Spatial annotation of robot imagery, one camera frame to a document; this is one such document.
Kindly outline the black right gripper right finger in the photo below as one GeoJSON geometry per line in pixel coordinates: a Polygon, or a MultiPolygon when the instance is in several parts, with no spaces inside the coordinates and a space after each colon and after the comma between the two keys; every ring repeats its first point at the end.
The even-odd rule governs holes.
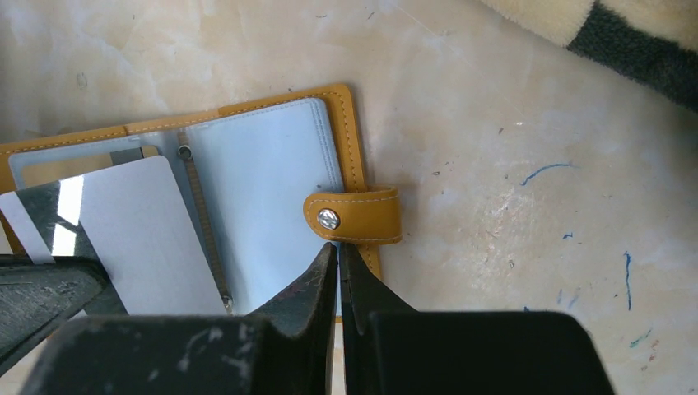
{"type": "Polygon", "coordinates": [[[350,394],[611,394],[583,327],[549,311],[421,312],[342,244],[350,394]]]}

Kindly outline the black floral blanket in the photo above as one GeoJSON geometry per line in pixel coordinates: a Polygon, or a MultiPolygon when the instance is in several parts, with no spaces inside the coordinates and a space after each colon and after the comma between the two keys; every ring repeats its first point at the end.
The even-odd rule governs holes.
{"type": "Polygon", "coordinates": [[[697,110],[695,1],[487,1],[525,30],[697,110]]]}

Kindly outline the blue credit card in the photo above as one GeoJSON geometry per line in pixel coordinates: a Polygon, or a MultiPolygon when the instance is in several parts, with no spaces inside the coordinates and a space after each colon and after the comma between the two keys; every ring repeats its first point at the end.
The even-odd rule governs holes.
{"type": "Polygon", "coordinates": [[[129,314],[226,311],[163,156],[4,193],[1,210],[33,262],[99,261],[129,314]]]}

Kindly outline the gold credit card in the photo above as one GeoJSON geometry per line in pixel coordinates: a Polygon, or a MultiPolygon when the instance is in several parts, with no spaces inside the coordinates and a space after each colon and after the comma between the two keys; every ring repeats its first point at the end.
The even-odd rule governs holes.
{"type": "Polygon", "coordinates": [[[41,160],[37,163],[17,165],[13,170],[13,177],[16,186],[23,189],[159,154],[160,152],[154,146],[141,146],[67,159],[41,160]]]}

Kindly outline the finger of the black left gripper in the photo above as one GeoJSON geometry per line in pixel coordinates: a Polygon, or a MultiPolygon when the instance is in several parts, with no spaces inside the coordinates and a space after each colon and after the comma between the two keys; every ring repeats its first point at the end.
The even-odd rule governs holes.
{"type": "Polygon", "coordinates": [[[109,284],[99,261],[1,257],[1,373],[5,374],[109,284]]]}

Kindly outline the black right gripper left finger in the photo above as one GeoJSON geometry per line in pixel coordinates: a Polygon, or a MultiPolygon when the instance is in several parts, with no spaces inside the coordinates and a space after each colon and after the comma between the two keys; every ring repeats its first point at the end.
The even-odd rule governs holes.
{"type": "Polygon", "coordinates": [[[48,341],[24,394],[327,394],[337,249],[242,316],[91,316],[48,341]]]}

